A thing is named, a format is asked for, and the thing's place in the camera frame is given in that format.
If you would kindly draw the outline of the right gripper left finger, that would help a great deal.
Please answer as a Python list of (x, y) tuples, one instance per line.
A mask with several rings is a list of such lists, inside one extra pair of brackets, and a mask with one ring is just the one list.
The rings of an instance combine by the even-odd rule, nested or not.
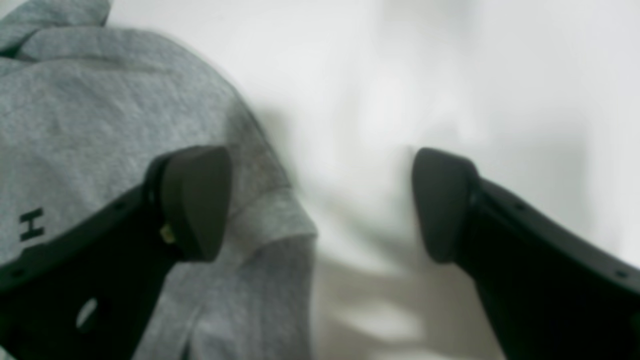
[(130, 360), (174, 265), (220, 253), (232, 182), (224, 146), (165, 153), (141, 185), (2, 265), (2, 348), (16, 360)]

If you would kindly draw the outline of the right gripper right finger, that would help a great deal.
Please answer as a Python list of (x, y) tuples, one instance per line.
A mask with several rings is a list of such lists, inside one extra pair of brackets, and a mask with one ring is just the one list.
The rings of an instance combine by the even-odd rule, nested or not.
[(421, 148), (411, 171), (426, 252), (473, 280), (508, 360), (637, 360), (639, 269), (572, 234), (467, 158)]

